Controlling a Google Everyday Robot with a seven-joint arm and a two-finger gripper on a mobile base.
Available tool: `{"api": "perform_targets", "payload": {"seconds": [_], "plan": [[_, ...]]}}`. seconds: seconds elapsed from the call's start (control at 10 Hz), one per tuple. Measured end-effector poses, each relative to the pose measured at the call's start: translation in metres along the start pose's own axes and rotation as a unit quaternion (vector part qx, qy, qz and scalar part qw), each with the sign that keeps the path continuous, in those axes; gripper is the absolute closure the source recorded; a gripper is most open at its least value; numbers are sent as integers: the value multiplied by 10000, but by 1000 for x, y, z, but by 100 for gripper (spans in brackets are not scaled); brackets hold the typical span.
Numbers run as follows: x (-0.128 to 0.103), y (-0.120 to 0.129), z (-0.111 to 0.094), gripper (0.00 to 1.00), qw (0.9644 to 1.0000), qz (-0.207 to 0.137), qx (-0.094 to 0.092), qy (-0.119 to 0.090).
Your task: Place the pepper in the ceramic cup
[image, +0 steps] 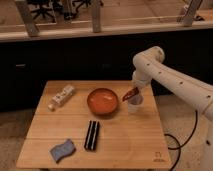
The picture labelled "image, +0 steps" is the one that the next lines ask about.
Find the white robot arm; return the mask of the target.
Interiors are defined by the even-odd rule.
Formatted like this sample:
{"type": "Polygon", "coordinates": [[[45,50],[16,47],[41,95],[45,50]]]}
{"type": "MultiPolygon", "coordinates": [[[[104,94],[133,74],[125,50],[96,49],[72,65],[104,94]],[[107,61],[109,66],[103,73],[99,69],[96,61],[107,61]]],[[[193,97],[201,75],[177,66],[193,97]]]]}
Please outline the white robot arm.
{"type": "Polygon", "coordinates": [[[143,89],[154,79],[209,120],[200,171],[213,171],[213,85],[167,67],[164,59],[159,46],[137,53],[133,57],[133,85],[143,89]]]}

